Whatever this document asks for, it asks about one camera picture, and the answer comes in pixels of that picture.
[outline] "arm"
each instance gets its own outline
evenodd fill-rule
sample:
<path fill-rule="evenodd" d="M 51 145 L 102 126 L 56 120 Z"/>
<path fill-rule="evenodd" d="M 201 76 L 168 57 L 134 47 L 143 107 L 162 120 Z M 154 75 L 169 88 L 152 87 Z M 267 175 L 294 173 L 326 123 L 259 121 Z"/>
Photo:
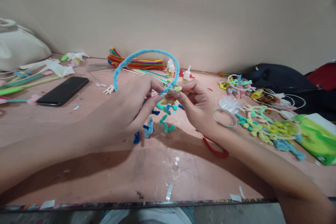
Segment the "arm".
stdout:
<path fill-rule="evenodd" d="M 287 223 L 333 222 L 332 203 L 302 171 L 270 150 L 219 126 L 213 117 L 214 98 L 197 80 L 180 85 L 182 92 L 170 93 L 182 104 L 191 124 L 270 184 Z"/>
<path fill-rule="evenodd" d="M 0 194 L 31 174 L 53 164 L 96 152 L 134 135 L 163 99 L 162 82 L 144 75 L 113 93 L 84 120 L 47 134 L 0 148 Z"/>

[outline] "white bag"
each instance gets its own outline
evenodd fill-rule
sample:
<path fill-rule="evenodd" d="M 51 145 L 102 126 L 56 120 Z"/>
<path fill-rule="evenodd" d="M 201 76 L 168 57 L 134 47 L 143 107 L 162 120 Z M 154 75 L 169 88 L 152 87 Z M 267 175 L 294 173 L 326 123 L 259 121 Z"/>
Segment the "white bag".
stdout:
<path fill-rule="evenodd" d="M 0 18 L 0 71 L 14 71 L 50 55 L 49 47 L 32 31 L 13 20 Z"/>

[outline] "smartphone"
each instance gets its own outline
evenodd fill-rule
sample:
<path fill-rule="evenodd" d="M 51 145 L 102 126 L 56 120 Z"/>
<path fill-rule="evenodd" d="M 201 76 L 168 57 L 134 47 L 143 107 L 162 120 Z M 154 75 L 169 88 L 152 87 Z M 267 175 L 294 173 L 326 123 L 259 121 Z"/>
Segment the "smartphone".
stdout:
<path fill-rule="evenodd" d="M 70 77 L 36 101 L 43 106 L 60 107 L 89 83 L 88 78 Z"/>

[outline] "wall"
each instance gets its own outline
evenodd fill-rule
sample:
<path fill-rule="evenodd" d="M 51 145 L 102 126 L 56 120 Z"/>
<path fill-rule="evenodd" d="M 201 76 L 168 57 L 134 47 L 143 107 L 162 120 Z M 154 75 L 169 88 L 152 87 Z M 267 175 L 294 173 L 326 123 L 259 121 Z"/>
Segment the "wall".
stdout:
<path fill-rule="evenodd" d="M 54 52 L 106 58 L 143 48 L 182 67 L 241 71 L 260 62 L 306 73 L 334 59 L 335 0 L 0 0 L 0 17 L 34 30 Z"/>

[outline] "green tissue pack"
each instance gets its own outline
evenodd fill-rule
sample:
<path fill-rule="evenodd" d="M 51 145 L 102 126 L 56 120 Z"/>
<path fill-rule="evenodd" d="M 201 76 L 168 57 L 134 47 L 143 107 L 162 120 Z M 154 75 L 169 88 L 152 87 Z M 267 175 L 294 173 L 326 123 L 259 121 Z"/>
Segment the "green tissue pack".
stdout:
<path fill-rule="evenodd" d="M 311 155 L 324 165 L 336 163 L 336 125 L 324 119 L 319 114 L 298 115 L 295 120 L 301 128 L 302 141 L 297 141 Z M 297 133 L 290 122 L 282 122 L 287 129 Z"/>

